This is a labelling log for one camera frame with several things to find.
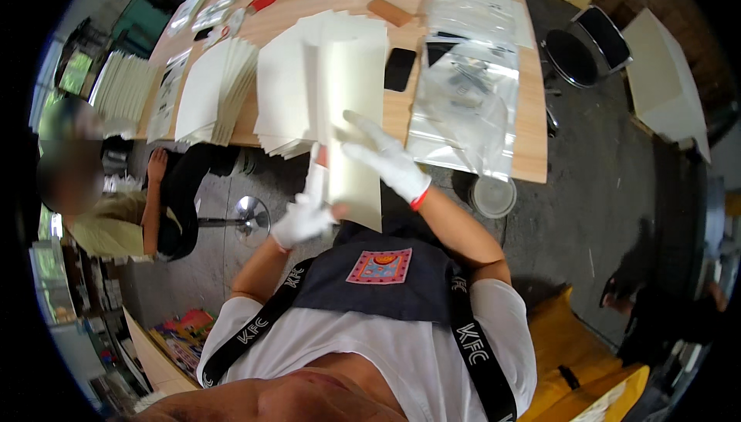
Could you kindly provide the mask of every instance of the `stack of white paper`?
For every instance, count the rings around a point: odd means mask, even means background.
[[[299,19],[260,51],[254,129],[269,155],[285,159],[308,152],[315,140],[325,144],[327,200],[347,204],[346,219],[378,231],[378,174],[350,161],[339,146],[367,143],[342,117],[345,110],[382,123],[387,50],[384,20],[331,10]]]
[[[140,57],[119,51],[108,56],[90,94],[90,105],[103,120],[106,138],[135,135],[156,74],[157,67]]]
[[[199,57],[185,79],[175,140],[229,144],[255,78],[258,52],[249,41],[229,38]]]

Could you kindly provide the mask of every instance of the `hand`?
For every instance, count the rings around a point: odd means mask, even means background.
[[[152,152],[149,158],[149,165],[147,165],[147,176],[149,176],[149,182],[161,183],[164,177],[164,170],[167,168],[167,150],[163,147],[157,147]]]
[[[296,194],[296,203],[288,204],[286,214],[271,228],[273,239],[284,250],[326,231],[346,211],[341,204],[322,208],[322,193],[328,171],[325,166],[326,154],[324,147],[320,147],[318,142],[314,143],[304,192]]]
[[[345,120],[363,131],[376,144],[378,152],[355,143],[344,143],[342,151],[350,158],[375,169],[387,186],[418,209],[430,187],[432,178],[423,173],[402,143],[384,133],[380,126],[356,112],[346,110]]]

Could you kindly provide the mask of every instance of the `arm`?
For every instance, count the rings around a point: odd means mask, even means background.
[[[429,187],[419,212],[440,242],[456,252],[473,271],[471,283],[479,279],[499,279],[512,285],[499,242],[440,189]]]
[[[252,298],[264,305],[273,295],[286,261],[288,251],[281,250],[273,235],[268,235],[234,278],[230,298]]]
[[[440,242],[456,252],[472,271],[471,283],[499,279],[511,285],[505,255],[496,239],[464,209],[431,186],[430,176],[414,164],[398,140],[354,112],[345,111],[345,120],[364,131],[378,149],[374,152],[359,144],[345,143],[342,145],[345,154],[375,169],[384,183],[420,212]]]
[[[159,234],[159,187],[167,167],[167,151],[161,147],[154,149],[149,158],[147,175],[147,203],[142,214],[142,238],[144,239],[144,254],[154,255],[157,252],[157,236]]]
[[[267,240],[258,247],[232,283],[231,297],[248,297],[265,304],[273,296],[288,251],[298,242],[315,237],[340,217],[344,208],[322,208],[322,192],[327,175],[326,150],[319,143],[311,148],[309,171],[304,192],[296,194],[296,203],[288,204],[286,214],[273,225]]]

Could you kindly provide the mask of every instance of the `round plastic container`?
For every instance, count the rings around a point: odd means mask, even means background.
[[[493,177],[479,177],[468,193],[470,205],[487,218],[504,218],[514,208],[517,188],[510,177],[507,182]]]

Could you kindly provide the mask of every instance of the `black pants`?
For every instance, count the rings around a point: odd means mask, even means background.
[[[214,144],[199,143],[181,154],[167,151],[167,168],[160,186],[160,203],[169,206],[182,227],[161,214],[157,251],[170,260],[182,258],[196,246],[198,239],[198,214],[196,213],[196,192],[206,173],[211,171],[218,176],[228,175],[239,154],[239,147],[220,147]]]
[[[715,300],[677,298],[653,286],[638,291],[625,341],[617,356],[624,366],[635,362],[655,366],[662,363],[674,343],[682,339],[706,345],[722,327],[722,313]]]

